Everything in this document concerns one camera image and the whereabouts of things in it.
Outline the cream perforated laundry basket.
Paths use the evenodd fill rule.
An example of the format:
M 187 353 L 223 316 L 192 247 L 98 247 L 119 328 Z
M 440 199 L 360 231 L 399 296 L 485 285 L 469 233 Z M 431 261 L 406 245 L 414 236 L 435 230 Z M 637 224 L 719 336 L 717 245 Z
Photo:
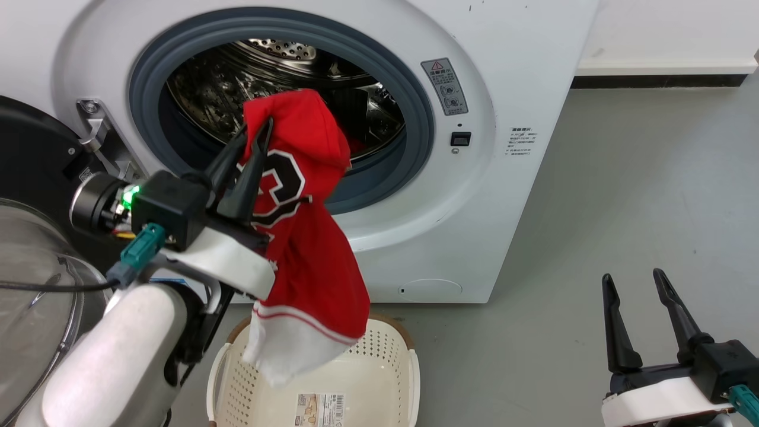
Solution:
M 420 367 L 414 343 L 393 318 L 372 313 L 344 354 L 282 387 L 242 359 L 250 319 L 228 335 L 207 381 L 209 427 L 295 427 L 298 394 L 345 394 L 346 427 L 415 427 Z

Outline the white wall ledge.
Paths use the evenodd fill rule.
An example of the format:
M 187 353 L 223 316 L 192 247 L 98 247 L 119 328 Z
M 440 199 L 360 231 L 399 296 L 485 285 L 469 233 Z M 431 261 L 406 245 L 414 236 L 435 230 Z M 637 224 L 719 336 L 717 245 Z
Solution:
M 759 69 L 753 56 L 739 59 L 581 59 L 577 77 L 644 76 L 644 75 L 751 75 Z

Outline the silver metal door hinge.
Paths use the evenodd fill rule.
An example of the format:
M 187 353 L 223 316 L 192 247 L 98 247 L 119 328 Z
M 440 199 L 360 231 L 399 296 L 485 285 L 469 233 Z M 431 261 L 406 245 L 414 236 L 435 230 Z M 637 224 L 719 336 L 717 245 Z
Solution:
M 107 173 L 132 183 L 146 178 L 146 173 L 101 100 L 78 99 L 76 109 L 87 131 L 79 143 L 102 163 Z

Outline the round white filter cover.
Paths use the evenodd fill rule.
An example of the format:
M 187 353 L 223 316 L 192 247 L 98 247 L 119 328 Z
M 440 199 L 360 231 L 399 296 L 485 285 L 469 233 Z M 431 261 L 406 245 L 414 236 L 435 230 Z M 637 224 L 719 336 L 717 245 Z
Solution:
M 447 279 L 416 279 L 398 287 L 398 294 L 407 302 L 450 303 L 463 294 L 463 288 Z

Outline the black round washer door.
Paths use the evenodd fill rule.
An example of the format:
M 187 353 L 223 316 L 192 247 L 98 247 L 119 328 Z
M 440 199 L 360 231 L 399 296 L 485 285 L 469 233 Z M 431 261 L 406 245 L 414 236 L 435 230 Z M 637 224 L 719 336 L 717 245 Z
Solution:
M 102 318 L 111 292 L 2 289 L 3 283 L 95 285 L 119 245 L 74 230 L 78 186 L 103 170 L 76 133 L 0 95 L 0 427 Z

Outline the paper label sticker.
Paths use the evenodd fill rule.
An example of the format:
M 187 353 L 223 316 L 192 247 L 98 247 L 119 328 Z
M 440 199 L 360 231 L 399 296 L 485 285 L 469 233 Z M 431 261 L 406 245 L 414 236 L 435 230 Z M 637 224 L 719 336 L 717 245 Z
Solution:
M 298 394 L 294 427 L 346 427 L 345 394 Z

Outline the black baseboard strip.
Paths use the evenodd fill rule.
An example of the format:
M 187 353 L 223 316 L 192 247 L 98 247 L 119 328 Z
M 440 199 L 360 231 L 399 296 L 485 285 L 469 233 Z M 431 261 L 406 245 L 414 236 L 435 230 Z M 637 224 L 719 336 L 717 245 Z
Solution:
M 576 76 L 573 90 L 649 89 L 649 88 L 734 88 L 748 75 L 608 75 Z

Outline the white front-load washing machine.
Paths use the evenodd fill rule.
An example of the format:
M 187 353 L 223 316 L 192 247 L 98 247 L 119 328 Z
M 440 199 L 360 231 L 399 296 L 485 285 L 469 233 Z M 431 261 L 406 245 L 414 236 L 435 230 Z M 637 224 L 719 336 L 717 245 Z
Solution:
M 399 191 L 334 214 L 372 302 L 447 279 L 450 303 L 487 302 L 564 105 L 598 0 L 0 0 L 0 95 L 87 135 L 78 99 L 101 100 L 146 174 L 169 170 L 130 113 L 131 73 L 159 35 L 190 17 L 269 7 L 325 17 L 409 67 L 433 109 L 433 148 Z M 448 58 L 469 112 L 445 116 L 420 63 Z M 471 145 L 453 148 L 453 132 Z

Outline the grey warning sticker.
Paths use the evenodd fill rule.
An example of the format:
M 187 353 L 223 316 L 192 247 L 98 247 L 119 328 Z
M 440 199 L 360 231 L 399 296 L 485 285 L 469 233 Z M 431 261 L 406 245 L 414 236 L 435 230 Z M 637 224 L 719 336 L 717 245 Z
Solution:
M 424 60 L 420 63 L 438 97 L 445 116 L 467 114 L 467 101 L 458 76 L 448 58 Z

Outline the grey rubber door gasket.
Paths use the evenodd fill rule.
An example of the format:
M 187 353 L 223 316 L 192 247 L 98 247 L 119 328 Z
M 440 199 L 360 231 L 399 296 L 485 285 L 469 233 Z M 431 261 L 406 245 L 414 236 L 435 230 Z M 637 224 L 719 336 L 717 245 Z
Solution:
M 315 14 L 269 7 L 190 17 L 159 35 L 141 54 L 131 73 L 130 113 L 148 151 L 162 165 L 174 173 L 202 170 L 229 141 L 220 143 L 184 116 L 166 86 L 170 75 L 201 52 L 248 39 L 303 43 L 347 59 L 387 87 L 401 108 L 406 129 L 384 151 L 352 161 L 326 203 L 332 214 L 382 202 L 420 173 L 433 148 L 435 124 L 428 95 L 409 67 L 353 28 Z

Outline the red basketball jersey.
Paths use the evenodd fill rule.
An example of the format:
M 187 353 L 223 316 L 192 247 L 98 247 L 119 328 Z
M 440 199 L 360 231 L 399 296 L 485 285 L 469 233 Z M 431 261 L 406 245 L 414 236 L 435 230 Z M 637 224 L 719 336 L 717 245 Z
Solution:
M 267 235 L 275 282 L 252 309 L 243 360 L 272 387 L 333 361 L 363 336 L 371 300 L 349 240 L 326 208 L 352 162 L 349 141 L 322 97 L 294 90 L 243 105 L 247 146 L 273 130 L 250 223 Z

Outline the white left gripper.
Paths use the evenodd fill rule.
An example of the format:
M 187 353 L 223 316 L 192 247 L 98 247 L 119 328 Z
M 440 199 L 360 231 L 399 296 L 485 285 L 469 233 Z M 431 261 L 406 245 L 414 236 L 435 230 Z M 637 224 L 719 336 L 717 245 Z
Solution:
M 220 198 L 217 213 L 232 221 L 250 222 L 254 213 L 260 181 L 262 179 L 274 120 L 268 117 L 260 126 L 250 144 L 251 155 L 242 168 L 235 186 Z M 211 183 L 212 194 L 218 195 L 237 169 L 247 145 L 247 125 L 242 125 L 205 170 Z M 273 265 L 263 255 L 245 246 L 233 235 L 212 227 L 204 227 L 187 248 L 168 247 L 160 253 L 167 260 L 201 274 L 202 278 L 216 279 L 231 288 L 266 300 L 271 293 L 276 274 Z

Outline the stainless steel washer drum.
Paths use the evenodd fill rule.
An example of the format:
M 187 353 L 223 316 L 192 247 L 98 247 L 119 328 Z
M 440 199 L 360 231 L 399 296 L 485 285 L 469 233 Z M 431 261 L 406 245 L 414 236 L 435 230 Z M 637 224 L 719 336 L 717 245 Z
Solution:
M 239 40 L 185 60 L 166 82 L 184 116 L 226 143 L 248 100 L 293 90 L 318 92 L 349 141 L 352 161 L 384 151 L 406 129 L 387 87 L 347 59 L 298 42 Z

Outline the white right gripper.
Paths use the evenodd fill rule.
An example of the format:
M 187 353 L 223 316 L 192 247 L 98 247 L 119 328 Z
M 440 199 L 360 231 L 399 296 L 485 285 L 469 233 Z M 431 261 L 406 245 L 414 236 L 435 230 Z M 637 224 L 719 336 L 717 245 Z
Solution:
M 642 368 L 642 357 L 634 351 L 619 311 L 621 300 L 613 278 L 604 274 L 605 348 L 613 373 L 600 408 L 605 427 L 732 427 L 735 408 L 726 400 L 710 402 L 691 379 L 691 368 L 682 366 L 693 364 L 697 346 L 713 343 L 712 336 L 700 330 L 666 273 L 654 268 L 652 274 L 669 314 L 681 365 Z

